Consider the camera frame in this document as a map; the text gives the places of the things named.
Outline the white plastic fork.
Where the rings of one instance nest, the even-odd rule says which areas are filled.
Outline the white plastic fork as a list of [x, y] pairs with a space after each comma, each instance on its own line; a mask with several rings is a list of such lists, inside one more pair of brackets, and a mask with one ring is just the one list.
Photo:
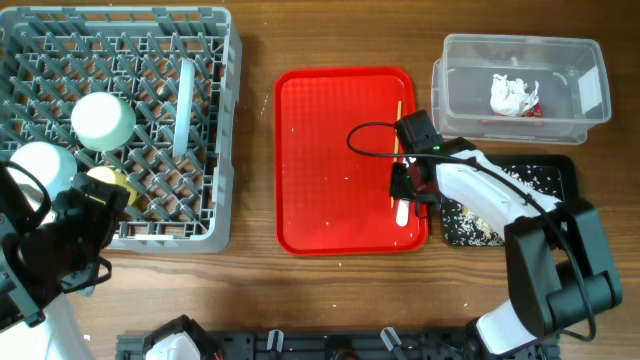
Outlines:
[[398, 226], [405, 227], [408, 225], [409, 210], [410, 202], [408, 200], [401, 199], [397, 201], [395, 221]]

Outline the yellow plastic cup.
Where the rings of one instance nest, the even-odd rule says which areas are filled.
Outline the yellow plastic cup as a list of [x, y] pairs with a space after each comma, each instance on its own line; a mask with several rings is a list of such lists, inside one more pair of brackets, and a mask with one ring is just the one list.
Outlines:
[[126, 183], [126, 176], [112, 168], [98, 166], [90, 169], [87, 175], [104, 183], [118, 185], [129, 192], [128, 204], [132, 205], [136, 199], [137, 191]]

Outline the small light blue bowl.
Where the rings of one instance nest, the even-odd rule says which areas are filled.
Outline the small light blue bowl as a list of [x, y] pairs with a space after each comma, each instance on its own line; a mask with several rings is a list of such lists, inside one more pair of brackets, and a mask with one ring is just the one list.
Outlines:
[[[31, 142], [15, 151], [10, 161], [33, 175], [47, 190], [54, 201], [60, 192], [69, 190], [77, 173], [77, 163], [73, 154], [57, 145], [46, 142]], [[9, 169], [10, 175], [19, 185], [33, 209], [43, 201], [43, 193], [36, 183], [24, 173]]]

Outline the rice and food scraps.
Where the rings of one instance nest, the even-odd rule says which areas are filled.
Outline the rice and food scraps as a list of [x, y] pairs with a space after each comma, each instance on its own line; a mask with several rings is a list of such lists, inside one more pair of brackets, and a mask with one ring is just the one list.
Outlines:
[[[501, 169], [516, 181], [540, 193], [564, 199], [561, 171], [550, 165], [506, 165]], [[441, 220], [445, 240], [452, 246], [502, 247], [504, 240], [466, 206], [444, 198]]]

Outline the green bowl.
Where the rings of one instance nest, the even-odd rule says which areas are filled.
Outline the green bowl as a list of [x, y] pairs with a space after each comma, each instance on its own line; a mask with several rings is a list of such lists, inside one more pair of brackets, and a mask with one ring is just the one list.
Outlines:
[[132, 136], [136, 124], [133, 108], [106, 92], [81, 98], [71, 112], [71, 125], [80, 143], [93, 151], [112, 151]]

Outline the large light blue plate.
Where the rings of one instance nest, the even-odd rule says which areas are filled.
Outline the large light blue plate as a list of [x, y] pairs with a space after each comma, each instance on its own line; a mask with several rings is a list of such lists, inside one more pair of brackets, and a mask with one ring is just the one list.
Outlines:
[[181, 157], [187, 151], [191, 122], [195, 67], [191, 60], [181, 61], [177, 96], [173, 156]]

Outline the red snack wrapper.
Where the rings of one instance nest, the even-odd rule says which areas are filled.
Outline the red snack wrapper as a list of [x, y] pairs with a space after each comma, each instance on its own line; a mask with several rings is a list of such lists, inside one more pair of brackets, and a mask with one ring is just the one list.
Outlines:
[[532, 118], [543, 118], [544, 113], [542, 112], [540, 104], [536, 104], [528, 112], [526, 112], [524, 116]]

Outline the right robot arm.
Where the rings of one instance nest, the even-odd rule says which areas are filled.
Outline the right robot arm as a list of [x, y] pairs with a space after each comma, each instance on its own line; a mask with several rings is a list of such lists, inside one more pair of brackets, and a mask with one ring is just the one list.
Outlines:
[[505, 242], [508, 298], [472, 324], [475, 353], [504, 357], [585, 321], [583, 340], [596, 335], [596, 315], [623, 298], [600, 215], [587, 200], [568, 201], [518, 182], [469, 141], [400, 142], [410, 165], [392, 193], [418, 204], [454, 200]]

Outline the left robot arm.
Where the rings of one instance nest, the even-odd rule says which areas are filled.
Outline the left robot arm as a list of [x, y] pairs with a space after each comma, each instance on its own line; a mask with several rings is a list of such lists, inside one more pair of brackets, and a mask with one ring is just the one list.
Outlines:
[[1, 164], [1, 356], [4, 359], [90, 359], [68, 296], [112, 276], [101, 256], [115, 233], [129, 193], [85, 173], [57, 198], [33, 208]]

